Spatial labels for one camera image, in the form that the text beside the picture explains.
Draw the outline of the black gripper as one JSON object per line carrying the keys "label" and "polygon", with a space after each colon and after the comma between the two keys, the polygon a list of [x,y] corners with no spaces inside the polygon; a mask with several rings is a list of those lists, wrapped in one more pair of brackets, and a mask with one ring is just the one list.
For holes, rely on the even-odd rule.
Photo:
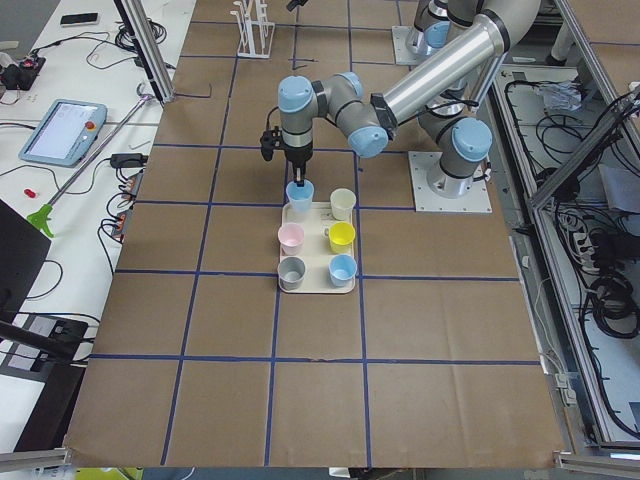
{"label": "black gripper", "polygon": [[294,182],[299,186],[299,183],[304,183],[303,170],[306,169],[306,163],[312,158],[313,144],[309,143],[300,147],[285,144],[284,154],[286,160],[291,163],[292,168],[295,170]]}

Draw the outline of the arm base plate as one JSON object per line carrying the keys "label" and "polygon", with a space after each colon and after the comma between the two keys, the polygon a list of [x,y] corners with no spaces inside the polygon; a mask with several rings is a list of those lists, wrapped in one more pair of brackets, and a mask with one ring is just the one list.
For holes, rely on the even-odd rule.
{"label": "arm base plate", "polygon": [[415,210],[419,213],[490,214],[491,206],[481,167],[467,179],[447,176],[440,152],[410,151],[409,170]]}
{"label": "arm base plate", "polygon": [[429,53],[430,47],[424,33],[415,27],[393,26],[392,40],[397,65],[418,65]]}

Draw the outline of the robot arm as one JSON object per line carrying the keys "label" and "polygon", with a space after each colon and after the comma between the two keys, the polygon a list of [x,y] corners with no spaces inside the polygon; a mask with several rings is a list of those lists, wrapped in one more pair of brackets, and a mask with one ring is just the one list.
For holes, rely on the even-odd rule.
{"label": "robot arm", "polygon": [[435,53],[470,27],[483,6],[480,0],[420,0],[406,46],[421,56]]}
{"label": "robot arm", "polygon": [[451,89],[472,70],[516,45],[532,26],[537,1],[447,1],[449,20],[445,44],[383,93],[363,99],[353,72],[310,81],[288,76],[278,86],[281,125],[262,137],[262,154],[275,149],[292,165],[296,186],[304,184],[313,155],[313,121],[328,118],[362,158],[384,150],[398,127],[425,112],[432,99]]}

